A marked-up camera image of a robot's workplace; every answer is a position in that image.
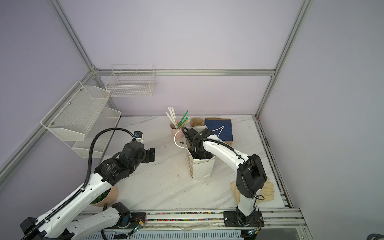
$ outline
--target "plant pot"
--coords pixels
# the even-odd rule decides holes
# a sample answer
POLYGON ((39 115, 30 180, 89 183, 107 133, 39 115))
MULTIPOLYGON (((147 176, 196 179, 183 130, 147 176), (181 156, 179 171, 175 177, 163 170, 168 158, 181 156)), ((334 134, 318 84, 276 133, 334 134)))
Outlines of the plant pot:
POLYGON ((116 199, 118 198, 118 196, 119 196, 118 188, 116 186, 113 186, 109 191, 108 195, 103 200, 101 200, 96 204, 90 204, 90 205, 95 207, 103 207, 105 204, 112 205, 116 202, 116 199))

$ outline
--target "beige glove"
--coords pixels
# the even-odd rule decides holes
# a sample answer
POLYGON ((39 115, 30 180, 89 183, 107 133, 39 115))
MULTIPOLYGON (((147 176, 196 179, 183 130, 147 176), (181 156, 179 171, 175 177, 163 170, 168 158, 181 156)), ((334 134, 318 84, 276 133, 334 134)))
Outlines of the beige glove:
MULTIPOLYGON (((240 202, 240 192, 236 187, 236 182, 231 182, 231 189, 235 198, 236 204, 240 202)), ((275 190, 273 183, 269 182, 269 177, 266 179, 264 186, 260 192, 260 195, 264 197, 264 201, 256 200, 256 203, 266 202, 275 199, 275 190)))

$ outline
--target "robotic arm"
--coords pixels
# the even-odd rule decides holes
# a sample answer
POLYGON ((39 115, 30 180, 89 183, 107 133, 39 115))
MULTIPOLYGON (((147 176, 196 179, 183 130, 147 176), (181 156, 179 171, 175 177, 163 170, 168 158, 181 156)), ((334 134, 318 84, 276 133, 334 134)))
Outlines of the robotic arm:
MULTIPOLYGON (((120 128, 106 129, 96 135, 97 138, 106 131, 123 130, 120 128)), ((259 156, 248 156, 222 142, 210 130, 204 129, 196 132, 194 129, 183 128, 187 139, 188 148, 194 158, 209 159, 212 154, 222 159, 237 172, 237 188, 240 191, 240 203, 235 212, 224 212, 235 226, 259 226, 254 225, 256 208, 254 204, 260 189, 266 181, 266 174, 259 156)), ((104 160, 95 168, 93 174, 87 174, 86 182, 50 211, 38 218, 29 217, 21 223, 25 234, 22 240, 80 240, 107 227, 116 226, 126 228, 131 224, 132 215, 122 204, 116 203, 96 215, 73 222, 74 218, 86 208, 97 196, 114 186, 121 179, 129 177, 140 163, 154 162, 155 149, 144 149, 142 133, 131 134, 133 139, 126 144, 121 152, 112 158, 104 160)), ((145 217, 135 219, 135 229, 129 235, 142 227, 145 217)))

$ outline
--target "white rope handle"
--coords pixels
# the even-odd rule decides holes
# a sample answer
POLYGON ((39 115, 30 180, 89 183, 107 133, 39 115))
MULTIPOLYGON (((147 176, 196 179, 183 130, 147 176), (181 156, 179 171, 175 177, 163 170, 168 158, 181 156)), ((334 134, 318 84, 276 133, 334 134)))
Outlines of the white rope handle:
POLYGON ((188 149, 187 147, 182 147, 182 146, 177 145, 177 143, 176 143, 176 135, 177 135, 179 132, 182 132, 182 131, 181 131, 181 130, 178 130, 178 131, 175 133, 175 136, 173 137, 173 141, 175 141, 176 146, 178 146, 178 147, 180 147, 180 148, 188 149))

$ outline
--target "wire basket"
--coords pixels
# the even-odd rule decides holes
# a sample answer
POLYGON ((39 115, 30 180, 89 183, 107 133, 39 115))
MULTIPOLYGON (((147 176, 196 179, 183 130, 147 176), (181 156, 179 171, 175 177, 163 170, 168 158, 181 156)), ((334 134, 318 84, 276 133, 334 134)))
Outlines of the wire basket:
POLYGON ((112 97, 152 96, 156 86, 153 65, 111 65, 105 89, 112 97))
POLYGON ((53 120, 44 124, 52 109, 40 122, 62 141, 84 141, 109 99, 107 90, 83 86, 80 82, 75 85, 79 89, 53 120))
MULTIPOLYGON (((84 141, 75 142, 73 147, 71 147, 73 151, 75 151, 82 158, 88 158, 89 147, 91 146, 91 143, 94 137, 104 129, 116 127, 119 122, 120 115, 121 115, 120 111, 113 110, 111 108, 103 108, 100 116, 97 118, 95 124, 93 125, 92 129, 90 130, 89 134, 84 139, 84 141)), ((112 133, 113 131, 103 133, 97 139, 93 147, 93 154, 92 154, 93 158, 101 158, 102 154, 107 148, 107 145, 112 137, 112 133)))

